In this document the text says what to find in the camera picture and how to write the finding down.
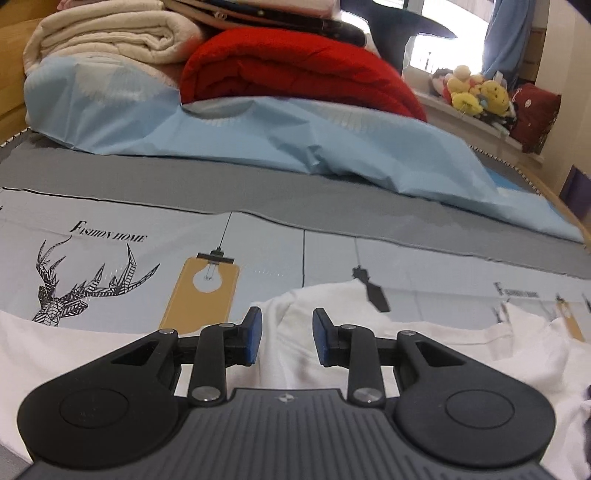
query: light blue bed sheet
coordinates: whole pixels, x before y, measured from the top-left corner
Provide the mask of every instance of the light blue bed sheet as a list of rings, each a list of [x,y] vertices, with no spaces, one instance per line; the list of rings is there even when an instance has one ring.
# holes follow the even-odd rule
[[[182,108],[177,89],[123,57],[48,57],[27,78],[25,101],[34,130],[78,150],[357,174],[393,192],[582,241],[543,197],[498,188],[463,140],[418,120],[269,97]]]

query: window sill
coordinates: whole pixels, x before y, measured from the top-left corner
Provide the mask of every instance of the window sill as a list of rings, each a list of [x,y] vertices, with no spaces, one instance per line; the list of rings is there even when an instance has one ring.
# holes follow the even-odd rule
[[[469,145],[480,148],[512,165],[531,162],[538,167],[543,165],[544,157],[523,153],[518,141],[504,135],[496,128],[458,112],[454,107],[433,95],[415,89],[413,92],[423,105],[429,123],[435,127],[457,135]]]

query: red blanket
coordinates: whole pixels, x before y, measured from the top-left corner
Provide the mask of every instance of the red blanket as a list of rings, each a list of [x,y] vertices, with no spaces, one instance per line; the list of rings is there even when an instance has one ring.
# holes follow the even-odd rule
[[[234,28],[201,45],[181,78],[181,101],[288,96],[346,103],[426,121],[388,63],[346,43],[271,28]]]

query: light bulb illustration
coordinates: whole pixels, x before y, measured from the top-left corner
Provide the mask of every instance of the light bulb illustration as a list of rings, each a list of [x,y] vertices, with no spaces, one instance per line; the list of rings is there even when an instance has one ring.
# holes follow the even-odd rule
[[[193,276],[193,285],[203,293],[211,293],[221,287],[222,276],[219,272],[219,264],[208,262]]]

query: wooden bed frame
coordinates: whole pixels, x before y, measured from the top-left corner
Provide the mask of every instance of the wooden bed frame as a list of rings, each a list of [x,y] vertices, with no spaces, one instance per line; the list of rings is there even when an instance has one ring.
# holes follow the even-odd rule
[[[55,13],[58,3],[59,0],[8,0],[0,7],[0,144],[27,127],[22,51],[37,24]],[[587,249],[591,249],[591,233],[581,221],[534,173],[522,166],[519,169],[558,211],[580,228]]]

